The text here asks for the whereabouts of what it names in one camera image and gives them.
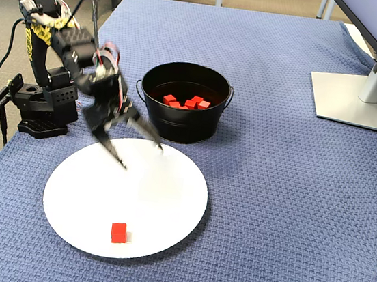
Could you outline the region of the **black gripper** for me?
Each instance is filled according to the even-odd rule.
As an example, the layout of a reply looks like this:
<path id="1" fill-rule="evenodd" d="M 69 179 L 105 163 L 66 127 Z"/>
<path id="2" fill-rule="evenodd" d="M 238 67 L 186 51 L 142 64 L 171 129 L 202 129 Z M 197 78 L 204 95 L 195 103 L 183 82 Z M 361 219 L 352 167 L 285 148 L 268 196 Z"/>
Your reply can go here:
<path id="1" fill-rule="evenodd" d="M 95 138 L 101 143 L 112 157 L 126 170 L 113 146 L 108 128 L 123 115 L 123 120 L 129 127 L 133 127 L 145 139 L 149 139 L 162 151 L 161 137 L 156 128 L 139 112 L 128 111 L 132 100 L 128 97 L 128 86 L 120 71 L 100 68 L 102 73 L 80 74 L 79 90 L 85 95 L 93 97 L 93 104 L 83 108 L 83 116 Z"/>

